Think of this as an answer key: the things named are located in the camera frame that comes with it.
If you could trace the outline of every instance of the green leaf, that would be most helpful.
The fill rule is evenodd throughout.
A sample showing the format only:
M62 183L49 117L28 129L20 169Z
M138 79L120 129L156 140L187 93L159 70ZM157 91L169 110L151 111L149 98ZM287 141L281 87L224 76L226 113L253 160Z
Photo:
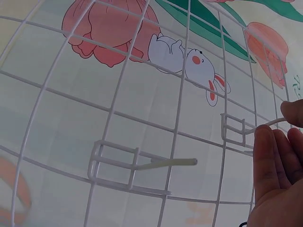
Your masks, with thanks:
M169 2L187 10L188 8L188 0L168 0ZM156 2L162 6L172 17L174 17L179 23L186 26L187 25L187 12L184 12L163 0L156 0ZM202 5L199 0L191 0L191 13L195 14L197 17L207 21L214 27L220 29L220 22L219 20L209 11L204 5ZM221 40L221 33L217 31L213 27L209 26L202 20L197 19L196 17L190 17L190 26L189 29L196 33L197 35L207 39L208 41L212 42L216 46L222 48L222 40ZM240 47L235 41L232 39L224 36L225 40L225 49L227 52L248 61L248 55L246 50Z
M240 24L246 27L245 22L242 20L239 14L235 10L233 10L229 5L227 5L225 2L219 2L218 4L222 6L227 12L229 12Z
M263 4L277 14L291 20L303 22L303 15L299 13L291 3L280 0L246 0Z

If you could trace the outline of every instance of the pink flower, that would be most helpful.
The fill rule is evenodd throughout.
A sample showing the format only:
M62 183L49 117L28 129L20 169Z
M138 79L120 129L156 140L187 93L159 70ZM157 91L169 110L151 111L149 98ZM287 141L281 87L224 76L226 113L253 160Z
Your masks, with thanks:
M142 14L142 10L146 4L145 0L102 1L137 15ZM79 16L89 3L89 0L75 0L64 16L62 22L63 31L70 32L72 30ZM157 17L150 6L148 6L144 17L158 23ZM127 52L138 23L139 17L119 11L114 7L94 3L76 28L75 34ZM148 60L148 46L151 37L153 34L159 33L160 28L158 26L143 21L132 49L132 55L142 58L143 60ZM72 49L82 58L89 58L94 55L99 62L109 67L119 64L125 59L125 55L76 37L72 37L69 43Z
M279 60L280 58L284 73L287 73L286 56L288 54L288 46L285 40L274 29L262 23L252 22L247 26L247 28L249 32L245 31L245 36L249 49L257 56L257 60L267 76L272 78L273 82L280 88L285 87L285 81ZM250 32L261 38L263 42L270 46L270 48L276 53L272 52L266 46L264 51L263 43L255 38Z
M234 1L234 0L206 0L208 2L226 2L226 1Z

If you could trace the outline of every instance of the rabbit ear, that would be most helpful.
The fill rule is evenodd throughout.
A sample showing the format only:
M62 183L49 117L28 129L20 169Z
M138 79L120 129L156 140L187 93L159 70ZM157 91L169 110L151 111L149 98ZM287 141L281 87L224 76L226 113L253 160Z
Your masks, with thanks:
M219 74L215 73L214 82L216 82L219 85L219 87L222 89L222 91L225 90L225 80ZM227 89L227 93L231 92L231 87L229 86L228 82L226 83L226 89Z
M209 83L209 88L212 91L217 92L217 88L215 87L214 83L211 80L209 80L208 83ZM215 106L218 102L218 95L213 92L206 91L206 99L207 99L209 105Z

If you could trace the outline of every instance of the wire grid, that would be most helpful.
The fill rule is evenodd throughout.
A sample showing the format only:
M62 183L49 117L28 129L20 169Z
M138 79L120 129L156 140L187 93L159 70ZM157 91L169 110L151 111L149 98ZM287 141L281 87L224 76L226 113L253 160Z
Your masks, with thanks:
M234 152L238 152L238 153L241 153L241 154L244 154L244 155L248 155L247 153L243 152L243 151L240 151L240 150L237 150L235 148L232 148L232 147L228 147L227 146L227 142L224 141L223 144L219 144L219 143L215 143L215 142L212 142L212 141L209 141L209 140L205 140L203 138L199 138L199 137L196 137L196 136L193 136L193 135L190 135L190 134L187 134L187 133L184 133L184 132L181 132L178 130L178 124L179 124L179 115L180 115L180 107L181 107L181 101L182 101L182 91L183 91L183 84L184 84L184 81L188 81L188 82L191 82L195 85L199 85L199 87L205 89L205 90L208 90L208 91L211 91L209 88L201 85L201 84L198 84L196 83L195 81L192 81L188 78L185 77L185 60L183 61L183 69L182 69L182 74L179 75L177 73L174 73L172 71L169 71L167 70L166 68L163 68L161 66L158 66L156 64L153 64L149 61L144 61L136 56L133 56L131 55L131 51L132 51L132 48L134 46L134 42L136 40L136 37L137 37L137 34L138 34L138 31L139 31L139 28L140 28L140 25L142 23L143 20L145 21L148 21L149 23L152 23L152 24L156 24L157 26L165 29L165 30L168 30L182 38L185 38L186 40L186 44L185 44L185 55L187 53L187 44L188 44L188 40L189 40L189 23L190 23L190 17L195 17L195 18L198 18L199 20L201 20L199 17L197 17L196 15L190 13L190 0L188 0L188 10L184 10L178 6L176 6L175 4L169 2L169 1L166 1L164 0L166 3L182 10L182 11L185 11L187 12L187 31L186 31L186 37L182 36L181 34L178 34L176 31L172 31L171 29L165 27L165 26L161 26L153 21L150 21L149 19L145 18L144 17L144 14L146 12L146 9L149 5L149 1L150 0L147 0L146 1L146 5L144 7L144 10L143 10L143 13L141 15L136 15L132 12L129 12L129 11L126 11L124 9L120 9L116 6L113 6L111 4L108 4L108 3L105 3L105 2L102 2L102 1L99 1L99 0L91 0L90 1L90 4L87 6L87 8L84 10L84 12L80 15L78 21L75 23L74 25L74 28L71 30L71 32L66 32L66 31L62 31L60 29L56 29L56 28L53 28L53 27L49 27L49 26L45 26L45 25L42 25L42 24L38 24L38 23L34 23L34 22L31 22L29 21L29 19L32 17L33 13L35 12L35 10L37 8L39 8L41 6L41 3L43 2L42 0L40 0L34 7L33 9L29 12L29 14L25 17L24 20L21 20L21 19L17 19L17 18L13 18L13 17L6 17L6 16L0 16L0 18L2 19L7 19L7 20L12 20L12 21L16 21L16 22L20 22L21 24L19 25L19 27L17 28L17 30L15 31L14 35L12 36L12 38L10 39L10 41L8 42L6 48L4 49L3 53L1 54L0 56L0 61L4 60L8 50L9 50L9 46L17 39L17 36L18 34L21 32L22 28L25 26L25 24L28 24L28 25L32 25L32 26L37 26L37 27L41 27L41 28L44 28L44 29L48 29L48 30L51 30L51 31L55 31L55 32L58 32L58 33L61 33L61 34L64 34L66 35L66 39L64 41L64 43L62 44L57 56L55 57L54 61L53 61L53 64L45 78L45 81L43 84L38 84L38 83L35 83L33 81L30 81L30 80L27 80L27 79L24 79L24 78L21 78L21 77L18 77L16 75L13 75L11 73L8 73L8 72L5 72L3 70L0 70L0 73L3 74L3 75L6 75L10 78L13 78L13 79L16 79L16 80L19 80L21 82L24 82L26 84L29 84L29 85L32 85L34 87L37 87L37 88L40 88L40 92L39 92L39 95L37 97L37 100L36 100L36 103L34 105L34 108L32 110L32 113L30 115L30 118L29 118L29 122L28 122L28 125L27 125L27 128L26 128L26 132L25 132L25 135L24 135L24 138L23 138L23 141L22 141L22 145L21 145L21 150L20 150L20 153L18 154L17 152L15 151L12 151L2 145L0 145L0 149L10 153L11 155L13 156L16 156L18 157L18 162L17 162L17 170L16 170L16 176L15 176L15 183L14 183L14 188L13 188L13 194L12 194L12 205L11 205L11 227L14 227L15 224L14 224L14 214L15 214L15 200L16 200L16 193L17 193L17 186L18 186L18 177L19 177L19 173L20 173L20 164L21 164L21 161L22 160L25 160L33 165L36 165L36 166L39 166L41 168L44 168L44 169L47 169L49 171L52 171L52 172L55 172L55 173L58 173L58 174L61 174L61 175L64 175L66 177L70 177L70 178L73 178L73 179L76 179L76 180L79 180L79 181L82 181L82 182L87 182L87 183L90 183L91 184L91 188L90 188L90 192L89 192L89 199L88 199L88 204L87 204L87 210L86 210L86 215L85 215L85 221L84 221L84 226L87 225L87 221L88 221L88 218L89 218L89 209L90 209L90 203L91 203L91 198L92 198L92 194L94 192L94 187L96 185L98 186L104 186L104 187L108 187L108 188L111 188L110 186L108 185L103 185L101 183L96 183L96 182L92 182L91 180L87 179L87 178L84 178L84 177L80 177L80 176L77 176L77 175L73 175L73 174L70 174L70 173L67 173L65 171L61 171L59 169L56 169L56 168L53 168L51 166L47 166L47 165L44 165L42 163L39 163L35 160L32 160L30 158L27 158L25 155L24 155L24 151L25 151L25 146L27 144L27 138L29 136L29 133L30 133L30 129L31 129L31 126L32 126L32 123L33 123L33 120L35 118L35 114L36 114L36 111L37 111L37 108L40 104L40 101L41 101L41 98L44 94L45 91L48 91L48 92L51 92L51 93L54 93L54 94L57 94L59 96L62 96L62 97L65 97L67 99L70 99L70 100L73 100L73 101L76 101L76 102L79 102L79 103L82 103L82 104L85 104L85 105L88 105L88 106L91 106L91 107L94 107L94 108L97 108L97 109L100 109L100 110L103 110L103 111L106 111L106 112L109 112L108 114L108 118L107 118L107 123L106 123L106 126L105 126L105 129L104 129L104 133L103 133L103 137L102 139L105 140L106 139L106 135L107 135L107 131L108 131L108 126L109 126L109 123L110 123L110 120L111 120L111 117L112 115L118 115L118 116L121 116L121 117L124 117L124 118L127 118L127 119L130 119L132 121L136 121L136 122L140 122L140 123L143 123L145 125L149 125L149 126L152 126L152 127L155 127L155 128L158 128L158 129L161 129L161 130L164 130L164 131L169 131L171 133L174 134L173 136L173 142L172 142L172 148L171 148L171 155L170 155L170 158L173 158L174 157L174 150L175 150L175 145L176 145L176 138L177 138L177 135L181 135L181 136L184 136L184 137L187 137L187 138L191 138L191 139L194 139L194 140L198 140L198 141L201 141L201 142L204 142L204 143L207 143L207 144L210 144L210 145L214 145L214 146L217 146L217 147L220 147L223 149L223 154L222 154L222 167L221 167L221 174L220 174L220 182L219 182L219 189L218 189L218 194L217 194L217 200L215 201L211 201L211 200L199 200L199 199L190 199L190 198L182 198L182 197L175 197L175 196L167 196L167 195L162 195L162 194L156 194L156 193L150 193L150 192L140 192L140 191L136 191L136 190L128 190L128 192L130 193L135 193L135 194L140 194L140 195L145 195L145 196L151 196L151 197L157 197L157 198L162 198L162 205L161 205L161 210L160 210L160 215L159 215L159 220L158 220L158 227L161 226L161 222L162 222L162 218L163 218L163 212L164 212L164 208L165 208L165 204L166 204L166 200L178 200L178 201L191 201L191 202L200 202L200 203L214 203L216 204L216 207L215 207L215 214L214 214L214 219L213 219L213 224L212 224L212 227L215 226L215 222L216 222L216 217L217 217L217 213L218 213L218 208L219 208L219 204L249 204L250 205L250 212L251 212L251 208L252 208L252 204L253 204L253 195L254 195L254 191L252 189L252 196L251 196L251 201L250 202L229 202L229 201L220 201L220 195L221 195L221 189L222 189L222 180L223 180L223 172L224 172L224 162L225 162L225 152L226 150L231 150L231 151L234 151ZM254 75L253 75L253 71L252 71L252 66L251 66L251 60L250 60L250 51L249 51L249 48L248 48L248 44L247 44L247 40L245 39L245 44L246 46L244 47L246 50L247 50L247 53L248 53L248 59L249 59L249 65L250 65L250 74L248 74L247 72L245 72L244 70L240 69L239 67L237 67L236 65L234 65L232 62L228 61L226 59L226 53L225 53L225 46L224 46L224 36L226 37L229 37L230 39L232 39L233 41L235 41L237 44L239 44L236 40L234 40L232 37L230 37L228 34L226 34L225 32L223 32L223 26L222 26L222 22L221 22L221 15L224 15L226 16L227 18L229 18L231 21L233 21L235 24L237 24L238 26L240 26L242 28L242 31L243 31L243 35L245 36L245 31L247 30L246 27L244 27L243 25L241 25L239 22L237 22L235 19L233 19L232 17L230 17L229 15L227 15L224 11L222 11L221 9L217 8L214 4L211 4L205 0L202 0L204 2L204 4L212 7L213 9L215 9L217 12L218 12L218 18L219 18L219 22L220 22L220 29L214 27L213 25L209 24L208 22L202 20L203 22L207 23L208 25L210 25L211 27L213 27L214 29L216 29L217 31L220 31L221 33L221 38L222 38L222 47L223 47L223 57L221 56L218 56L217 54L213 53L211 50L205 48L205 47L202 47L200 46L199 44L195 43L195 42L192 42L193 44L201 47L202 49L205 49L209 52L211 52L212 54L214 54L215 56L217 56L218 58L222 59L223 62L224 62L224 79L225 81L227 81L227 73L226 73L226 64L230 64L232 65L234 68L238 69L239 71L243 72L245 75L247 75L248 77L251 78L251 81L252 81L252 89L253 89L253 100L254 100L254 110L251 110L239 103L237 103L236 101L232 100L232 99L229 99L227 97L227 89L226 89L226 84L225 84L225 93L224 95L221 95L217 92L215 92L219 97L222 97L224 98L224 113L227 114L227 103L228 102L231 102L251 113L253 113L255 115L255 126L258 125L258 122L257 122L257 117L260 117L261 119L265 120L265 121L269 121L269 119L267 119L266 117L260 115L257 113L257 108L256 108L256 98L255 98L255 86L254 84L255 83L258 83L259 85L261 85L262 87L264 87L266 90L270 91L272 94L273 94L273 98L274 98L274 102L275 102L275 112L276 112L276 118L277 118L277 107L276 107L276 99L280 99L283 101L283 99L281 97L279 97L277 94L275 94L275 91L274 91L274 86L273 86L273 82L271 80L271 84L272 84L272 90L268 89L265 85L263 85L261 82L259 82L256 78L254 78ZM79 36L79 35L75 35L74 34L74 31L75 29L77 28L78 24L80 23L80 21L82 20L82 18L84 17L85 13L89 10L89 8L95 4L95 3L98 3L98 4L104 4L108 7L114 7L116 8L117 10L120 10L120 11L124 11L124 12L127 12L128 14L131 14L135 17L139 17L139 23L137 25L137 30L134 34L134 38L132 39L132 43L130 45L130 48L129 48L129 51L126 53L126 52L123 52L123 51L120 51L120 50L117 50L113 47L110 47L108 45L105 45L105 44L102 44L102 43L98 43L96 41L93 41L93 40L90 40L90 39L87 39L87 38L84 38L82 36ZM270 49L272 52L275 52L274 50L272 50L270 48L270 46L268 46L267 44L265 44L259 37L257 37L255 34L252 34L254 35L257 39L259 39L263 44L264 44L264 47L266 46L268 49ZM120 73L120 77L119 77L119 81L118 81L118 84L116 86L116 90L115 90L115 94L114 94L114 97L113 97L113 100L112 100L112 104L111 104L111 107L110 108L106 108L104 106L101 106L101 105L97 105L97 104L94 104L92 102L89 102L89 101L86 101L86 100L83 100L83 99L80 99L80 98L77 98L77 97L74 97L74 96L71 96L71 95L68 95L66 93L63 93L63 92L60 92L60 91L57 91L57 90L54 90L52 88L49 88L47 87L47 84L48 84L48 81L50 80L51 76L52 76L52 73L53 73L53 70L56 66L56 64L58 63L59 61L59 58L65 48L65 46L67 45L68 43L68 40L71 38L71 37L76 37L76 38L79 38L83 41L86 41L86 42L89 42L89 43L93 43L93 44L96 44L96 45L99 45L101 47L104 47L104 48L107 48L109 50L112 50L114 52L118 52L118 53L121 53L121 54L124 54L126 55L126 60L124 61L124 64L123 64L123 67L122 67L122 70L121 70L121 73ZM167 73L170 73L176 77L179 77L181 78L181 83L180 83L180 90L179 90L179 98L178 98L178 109L177 109L177 117L176 117L176 122L175 122L175 128L174 129L171 129L171 128L168 128L168 127L165 127L163 125L158 125L158 124L155 124L155 123L152 123L152 122L149 122L149 121L146 121L146 120L142 120L142 119L139 119L139 118L136 118L136 117L133 117L131 115L128 115L128 114L125 114L125 113L122 113L122 112L118 112L115 110L115 100L116 100L116 97L117 97L117 94L118 94L118 91L119 91L119 87L120 87L120 84L121 84L121 81L123 79L123 75L124 75L124 71L125 71L125 68L127 66L127 63L129 61L129 58L132 57L136 60L140 60L140 61L143 61L143 63L145 64L148 64L148 65L151 65L151 66L154 66L158 69L161 69ZM280 64L281 64L281 68L282 68L282 73L283 73L283 77L284 77L284 80L286 81L285 79L285 72L284 72L284 69L283 69L283 66L282 66L282 61L281 59L279 58L280 60ZM287 97L287 100L289 101L289 94L288 94L288 87L287 87L287 83L285 83L285 91L286 91L286 97ZM100 147L100 150L99 150L99 155L101 156L102 155L102 149L103 147L101 146ZM94 174L97 174L98 173L98 168L95 168L95 173ZM171 167L169 167L168 169L168 173L167 173L167 180L166 180L166 184L165 184L165 190L168 191L168 187L169 187L169 180L170 180L170 174L171 174Z

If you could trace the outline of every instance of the white rabbit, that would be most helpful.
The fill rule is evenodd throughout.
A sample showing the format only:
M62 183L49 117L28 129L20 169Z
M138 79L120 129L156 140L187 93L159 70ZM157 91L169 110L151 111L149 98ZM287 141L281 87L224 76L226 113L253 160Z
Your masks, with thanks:
M182 71L184 59L184 47L181 40L174 40L162 33L153 34L148 49L148 56L152 63L157 64L172 72ZM202 51L197 49L187 49L185 75L197 87L207 87L211 91L217 92L219 86L222 91L225 90L224 78L216 74L212 63L205 57ZM231 88L226 83L227 93ZM206 91L206 99L211 106L215 106L218 101L218 95L214 92Z
M182 71L184 48L181 40L174 40L159 33L153 34L148 48L150 61L172 72Z
M219 86L222 91L225 90L224 78L215 73L212 63L203 55L202 51L197 49L189 50L186 58L185 74L188 79L198 84L194 84L197 87L204 86L217 92L216 86ZM231 87L228 83L226 83L226 89L227 93L231 92ZM209 105L215 106L218 101L218 95L207 90L206 99Z

